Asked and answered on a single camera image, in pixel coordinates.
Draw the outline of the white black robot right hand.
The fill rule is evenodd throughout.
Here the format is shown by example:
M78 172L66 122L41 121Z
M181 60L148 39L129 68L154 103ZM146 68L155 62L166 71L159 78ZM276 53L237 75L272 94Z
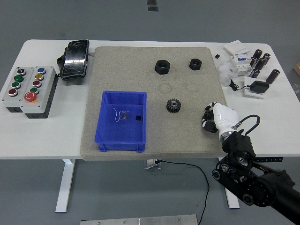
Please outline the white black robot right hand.
M210 103L204 109L202 116L202 128L208 132L219 132L219 140L222 143L229 137L239 122L238 114L235 110L218 102Z

